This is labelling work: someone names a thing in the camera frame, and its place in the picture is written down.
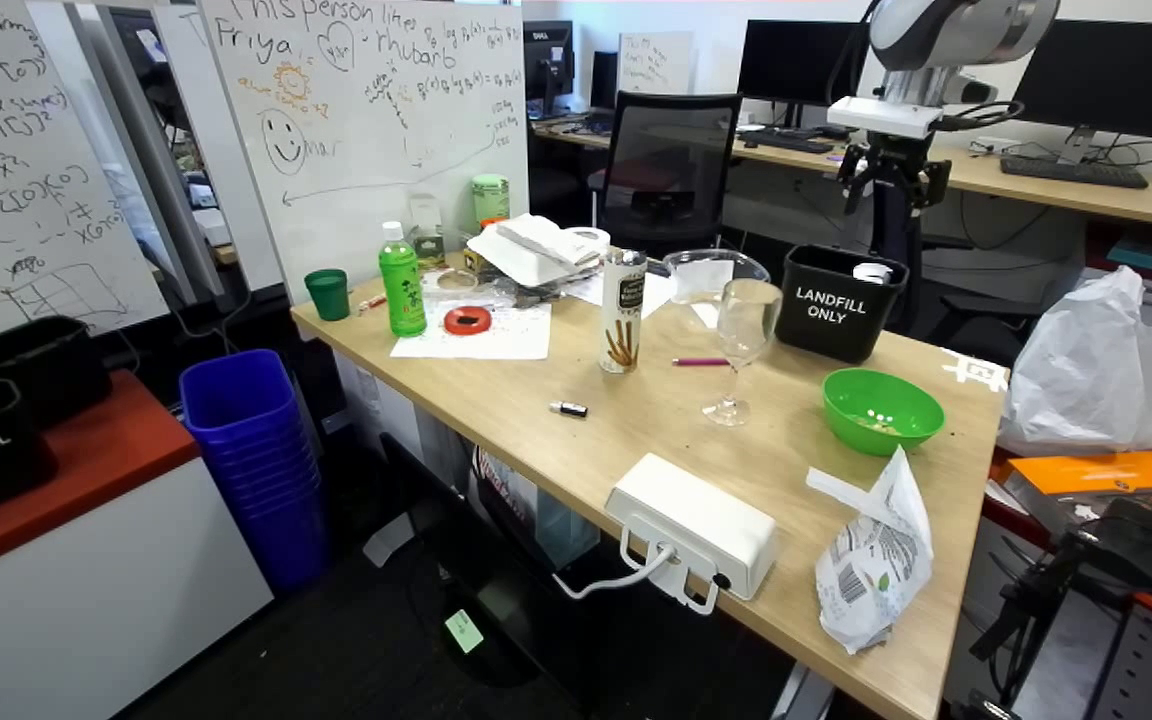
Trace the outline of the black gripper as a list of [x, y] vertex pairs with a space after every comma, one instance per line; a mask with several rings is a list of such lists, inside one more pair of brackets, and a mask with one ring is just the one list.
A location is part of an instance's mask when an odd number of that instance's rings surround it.
[[928, 156], [928, 140], [860, 131], [837, 167], [844, 210], [869, 190], [886, 190], [904, 210], [933, 210], [949, 193], [950, 164]]

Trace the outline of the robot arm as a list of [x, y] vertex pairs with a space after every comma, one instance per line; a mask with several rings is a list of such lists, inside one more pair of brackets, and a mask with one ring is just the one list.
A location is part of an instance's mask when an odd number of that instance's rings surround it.
[[869, 190], [894, 190], [911, 210], [936, 204], [950, 164], [928, 147], [957, 125], [962, 69], [1028, 56], [1055, 13], [1059, 0], [873, 0], [864, 32], [883, 79], [873, 98], [827, 103], [827, 120], [848, 128], [844, 210]]

